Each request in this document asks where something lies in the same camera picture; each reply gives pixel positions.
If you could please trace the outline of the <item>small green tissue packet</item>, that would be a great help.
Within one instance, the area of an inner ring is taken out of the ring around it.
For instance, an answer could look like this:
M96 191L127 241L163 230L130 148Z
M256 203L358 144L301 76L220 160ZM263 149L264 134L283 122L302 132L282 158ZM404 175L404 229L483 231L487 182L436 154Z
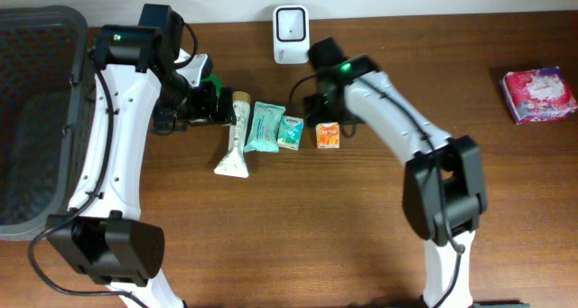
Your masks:
M280 148L297 151L300 148L304 122L299 117L282 116L277 135Z

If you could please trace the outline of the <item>mint green wipes pack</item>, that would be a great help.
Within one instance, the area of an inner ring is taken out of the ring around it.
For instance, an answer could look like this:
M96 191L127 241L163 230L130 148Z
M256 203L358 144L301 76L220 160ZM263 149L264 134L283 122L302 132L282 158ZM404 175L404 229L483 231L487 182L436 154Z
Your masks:
M257 101L244 152L278 153L277 134L285 107Z

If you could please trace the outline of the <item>white cream tube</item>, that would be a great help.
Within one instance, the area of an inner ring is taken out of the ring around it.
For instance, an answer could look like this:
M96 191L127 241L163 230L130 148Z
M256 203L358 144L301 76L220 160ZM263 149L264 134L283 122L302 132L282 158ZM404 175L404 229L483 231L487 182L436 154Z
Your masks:
M214 173L247 178L249 172L244 158L244 147L251 111L251 97L244 91L235 91L232 94L232 100L236 124L229 128L228 151L214 169Z

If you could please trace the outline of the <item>green lid jar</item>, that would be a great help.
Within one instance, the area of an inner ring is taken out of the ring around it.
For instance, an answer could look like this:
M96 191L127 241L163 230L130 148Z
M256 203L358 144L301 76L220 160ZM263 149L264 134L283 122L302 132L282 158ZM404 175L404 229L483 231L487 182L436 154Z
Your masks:
M220 90L222 89L222 82L221 80L214 76L209 75L207 78L201 80L203 85L211 85L215 89L215 94L218 97L220 95Z

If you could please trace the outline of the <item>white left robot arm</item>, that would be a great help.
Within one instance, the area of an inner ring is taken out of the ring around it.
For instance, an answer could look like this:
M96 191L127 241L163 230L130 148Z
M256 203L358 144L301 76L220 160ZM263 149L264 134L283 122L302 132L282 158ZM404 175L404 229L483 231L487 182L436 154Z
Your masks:
M147 4L135 25L108 24L88 59L96 106L87 156L68 208L43 236L97 295L129 307L182 307L163 274L163 230L141 220L146 138L236 121L233 93L211 76L206 54L186 52L190 29L168 5Z

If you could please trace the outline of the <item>orange tissue packet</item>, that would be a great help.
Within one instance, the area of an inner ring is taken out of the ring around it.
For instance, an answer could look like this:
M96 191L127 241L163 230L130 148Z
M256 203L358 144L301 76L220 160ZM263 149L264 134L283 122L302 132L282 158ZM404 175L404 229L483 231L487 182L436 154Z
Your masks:
M336 149L340 147L340 126L338 123L317 124L315 132L318 149Z

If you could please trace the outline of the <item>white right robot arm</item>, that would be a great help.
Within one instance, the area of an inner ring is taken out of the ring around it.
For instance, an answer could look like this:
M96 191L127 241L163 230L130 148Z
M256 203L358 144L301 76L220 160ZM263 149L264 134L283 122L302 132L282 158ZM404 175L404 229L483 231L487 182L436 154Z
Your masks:
M472 307L470 254L487 210L481 151L411 105L367 55L348 58L332 38L307 51L326 113L361 121L404 167L402 207L424 242L427 307Z

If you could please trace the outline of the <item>red purple tissue pack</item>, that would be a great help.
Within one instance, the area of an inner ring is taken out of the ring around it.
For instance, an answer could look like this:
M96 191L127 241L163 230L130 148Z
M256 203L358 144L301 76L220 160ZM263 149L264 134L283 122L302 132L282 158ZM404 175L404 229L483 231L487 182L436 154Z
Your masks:
M508 72L499 85L517 125L555 121L577 111L577 100L558 66Z

